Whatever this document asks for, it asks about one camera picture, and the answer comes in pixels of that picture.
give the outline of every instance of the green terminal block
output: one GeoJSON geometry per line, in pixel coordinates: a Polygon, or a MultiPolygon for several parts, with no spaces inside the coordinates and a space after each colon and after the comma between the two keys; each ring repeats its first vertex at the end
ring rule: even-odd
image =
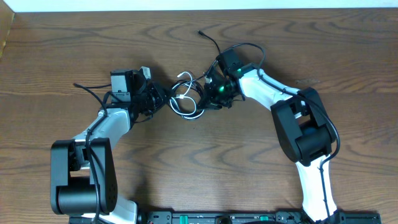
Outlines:
{"type": "Polygon", "coordinates": [[[188,224],[188,215],[181,215],[180,216],[180,224],[188,224]]]}
{"type": "Polygon", "coordinates": [[[260,221],[268,221],[268,217],[267,216],[262,216],[262,217],[260,217],[260,221]]]}

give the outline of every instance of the wood grain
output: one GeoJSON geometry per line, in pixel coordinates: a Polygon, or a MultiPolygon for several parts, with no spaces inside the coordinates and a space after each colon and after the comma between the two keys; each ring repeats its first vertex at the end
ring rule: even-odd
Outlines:
{"type": "MultiPolygon", "coordinates": [[[[199,76],[221,48],[266,46],[266,72],[316,88],[342,147],[331,163],[334,199],[398,223],[398,9],[18,14],[0,62],[0,220],[66,223],[50,208],[50,147],[96,117],[72,86],[109,83],[109,71],[148,66],[170,84],[199,76]]],[[[241,49],[245,61],[260,53],[241,49]]],[[[253,100],[188,122],[162,109],[114,150],[119,191],[143,207],[201,211],[300,208],[295,165],[270,112],[253,100]]]]}
{"type": "Polygon", "coordinates": [[[0,58],[2,56],[2,51],[6,46],[6,40],[10,32],[13,19],[14,12],[3,0],[0,0],[0,58]]]}

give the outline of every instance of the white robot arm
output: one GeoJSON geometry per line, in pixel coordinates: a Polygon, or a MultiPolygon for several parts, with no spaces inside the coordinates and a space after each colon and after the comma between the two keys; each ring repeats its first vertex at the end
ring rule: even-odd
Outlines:
{"type": "MultiPolygon", "coordinates": [[[[268,82],[273,83],[279,89],[284,89],[291,93],[297,93],[299,90],[285,86],[278,81],[274,80],[270,76],[266,75],[261,69],[260,74],[268,82]]],[[[260,81],[257,75],[257,70],[251,70],[243,75],[239,79],[239,84],[242,89],[242,94],[246,97],[253,98],[260,104],[271,110],[271,106],[276,104],[278,101],[285,101],[291,98],[291,95],[282,93],[274,87],[260,81]]],[[[295,118],[301,117],[301,112],[298,112],[295,118]]],[[[320,163],[326,156],[321,156],[311,162],[309,166],[304,166],[301,162],[296,162],[298,174],[300,175],[300,181],[303,190],[303,209],[307,215],[314,221],[324,220],[328,218],[328,214],[325,209],[325,202],[323,197],[323,187],[320,175],[320,163]]],[[[329,180],[329,161],[323,165],[324,178],[325,178],[325,190],[326,198],[328,202],[329,213],[333,214],[337,209],[333,197],[331,194],[330,180],[329,180]]]]}
{"type": "Polygon", "coordinates": [[[93,218],[95,223],[135,224],[137,204],[118,194],[112,150],[138,114],[152,115],[165,104],[167,90],[150,82],[146,67],[111,72],[111,85],[112,91],[101,101],[90,90],[98,86],[75,84],[94,95],[102,107],[81,134],[53,144],[51,206],[56,214],[93,218]],[[106,104],[109,96],[112,103],[106,104]],[[90,169],[90,176],[71,177],[71,171],[80,169],[90,169]]]}

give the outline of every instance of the white wall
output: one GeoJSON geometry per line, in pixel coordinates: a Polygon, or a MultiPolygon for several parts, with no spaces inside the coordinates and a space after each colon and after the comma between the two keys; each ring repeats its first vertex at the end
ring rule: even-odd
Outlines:
{"type": "Polygon", "coordinates": [[[14,12],[398,7],[398,0],[4,0],[14,12]]]}

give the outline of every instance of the black mounting base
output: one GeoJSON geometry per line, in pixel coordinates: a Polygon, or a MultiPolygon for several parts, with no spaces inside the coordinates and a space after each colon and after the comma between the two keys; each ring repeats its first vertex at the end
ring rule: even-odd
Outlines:
{"type": "MultiPolygon", "coordinates": [[[[90,223],[90,218],[70,217],[69,224],[90,223]]],[[[278,211],[265,213],[173,213],[149,212],[139,216],[137,224],[314,224],[300,211],[278,211]]],[[[315,224],[381,224],[377,213],[335,212],[327,222],[315,224]]]]}

